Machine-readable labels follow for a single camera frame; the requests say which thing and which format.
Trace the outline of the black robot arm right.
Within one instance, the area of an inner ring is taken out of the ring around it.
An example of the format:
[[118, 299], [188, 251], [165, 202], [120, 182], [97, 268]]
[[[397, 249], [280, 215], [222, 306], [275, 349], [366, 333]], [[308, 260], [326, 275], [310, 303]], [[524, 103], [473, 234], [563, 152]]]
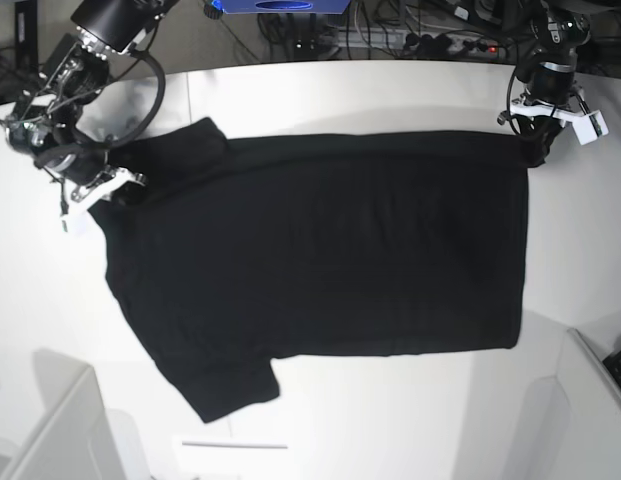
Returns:
[[[61, 187], [64, 216], [89, 210], [100, 200], [126, 198], [145, 187], [141, 173], [112, 165], [110, 154], [136, 140], [156, 117], [166, 92], [166, 75], [142, 41], [151, 41], [171, 1], [83, 1], [71, 16], [77, 31], [65, 35], [25, 90], [0, 120], [8, 145], [29, 156], [36, 169]], [[146, 116], [126, 134], [95, 140], [78, 122], [86, 105], [116, 83], [112, 55], [144, 63], [157, 79]]]

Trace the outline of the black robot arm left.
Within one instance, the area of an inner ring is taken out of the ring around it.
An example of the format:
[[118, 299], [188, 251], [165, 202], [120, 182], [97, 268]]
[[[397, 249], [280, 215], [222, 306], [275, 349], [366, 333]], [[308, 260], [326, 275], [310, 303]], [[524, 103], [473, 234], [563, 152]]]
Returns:
[[590, 39], [590, 22], [548, 1], [529, 1], [522, 15], [535, 41], [511, 74], [499, 121], [524, 143], [528, 164], [537, 166], [567, 125], [591, 118], [575, 80], [577, 48]]

